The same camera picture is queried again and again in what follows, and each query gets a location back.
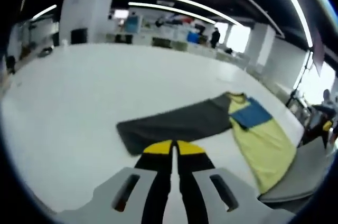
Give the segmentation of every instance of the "white pillar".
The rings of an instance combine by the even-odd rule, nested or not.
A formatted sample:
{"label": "white pillar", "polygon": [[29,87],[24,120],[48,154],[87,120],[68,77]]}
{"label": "white pillar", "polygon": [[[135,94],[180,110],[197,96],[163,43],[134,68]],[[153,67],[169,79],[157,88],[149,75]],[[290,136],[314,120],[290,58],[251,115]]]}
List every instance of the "white pillar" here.
{"label": "white pillar", "polygon": [[12,26],[10,40],[7,47],[7,55],[15,57],[15,60],[18,61],[21,53],[21,41],[19,41],[19,24],[16,23]]}
{"label": "white pillar", "polygon": [[28,46],[30,43],[30,23],[26,21],[22,26],[22,46]]}
{"label": "white pillar", "polygon": [[72,30],[87,28],[88,43],[105,29],[112,0],[63,0],[60,18],[60,42],[70,43]]}
{"label": "white pillar", "polygon": [[250,64],[262,69],[270,55],[276,36],[275,30],[266,24],[256,23],[250,33],[245,54],[250,57]]}
{"label": "white pillar", "polygon": [[232,29],[232,24],[229,24],[227,31],[226,31],[226,36],[224,37],[224,45],[227,46],[227,42],[231,33],[231,29]]}

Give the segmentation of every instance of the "blue patch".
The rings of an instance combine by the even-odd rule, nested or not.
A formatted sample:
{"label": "blue patch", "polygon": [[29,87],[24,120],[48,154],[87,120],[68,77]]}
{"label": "blue patch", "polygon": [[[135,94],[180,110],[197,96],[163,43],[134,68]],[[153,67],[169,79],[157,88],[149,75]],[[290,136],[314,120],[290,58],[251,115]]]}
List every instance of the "blue patch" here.
{"label": "blue patch", "polygon": [[232,117],[242,128],[250,129],[268,122],[273,118],[272,115],[252,97],[248,98],[247,101],[250,102],[250,105],[230,114],[230,117]]}

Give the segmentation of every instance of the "white tabletop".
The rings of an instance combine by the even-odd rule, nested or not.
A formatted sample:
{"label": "white tabletop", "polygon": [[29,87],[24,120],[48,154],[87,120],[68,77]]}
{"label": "white tabletop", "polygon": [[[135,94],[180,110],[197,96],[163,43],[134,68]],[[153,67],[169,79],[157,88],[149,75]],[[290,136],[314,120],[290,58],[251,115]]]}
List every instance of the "white tabletop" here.
{"label": "white tabletop", "polygon": [[[134,166],[116,131],[123,120],[245,92],[279,122],[294,145],[303,127],[258,81],[234,65],[148,46],[86,44],[56,48],[14,76],[2,100],[8,150],[21,178],[56,212],[81,207],[95,187]],[[258,188],[232,131],[195,141],[216,167]],[[164,223],[184,213],[173,175]]]}

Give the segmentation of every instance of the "person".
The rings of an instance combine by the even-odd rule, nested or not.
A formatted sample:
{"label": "person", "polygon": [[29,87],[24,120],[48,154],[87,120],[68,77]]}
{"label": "person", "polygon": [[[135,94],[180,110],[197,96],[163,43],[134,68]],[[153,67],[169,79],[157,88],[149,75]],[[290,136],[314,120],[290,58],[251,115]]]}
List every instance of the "person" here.
{"label": "person", "polygon": [[211,44],[211,47],[213,49],[216,48],[216,44],[218,43],[218,41],[220,40],[220,32],[218,31],[218,28],[215,27],[215,31],[212,33],[212,36],[211,36],[211,40],[210,40],[210,44]]}
{"label": "person", "polygon": [[[327,142],[330,144],[329,148],[332,148],[338,137],[338,94],[336,93],[334,96],[331,96],[330,91],[325,89],[323,92],[323,99],[324,100],[320,105],[312,106],[313,109],[322,112],[323,115],[316,126],[304,133],[303,143],[307,144],[321,136],[325,148],[327,147]],[[333,135],[330,139],[328,138],[328,130],[324,129],[327,122],[331,122],[333,128]]]}
{"label": "person", "polygon": [[165,23],[165,17],[161,16],[155,22],[156,27],[161,27]]}

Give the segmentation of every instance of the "chair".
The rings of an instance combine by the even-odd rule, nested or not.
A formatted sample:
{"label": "chair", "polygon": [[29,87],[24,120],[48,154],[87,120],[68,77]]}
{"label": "chair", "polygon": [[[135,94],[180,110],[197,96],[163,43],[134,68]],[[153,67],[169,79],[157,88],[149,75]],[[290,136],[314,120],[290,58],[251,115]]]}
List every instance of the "chair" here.
{"label": "chair", "polygon": [[263,203],[302,199],[314,193],[333,161],[326,157],[320,138],[297,149],[295,159],[284,177],[271,190],[259,197]]}

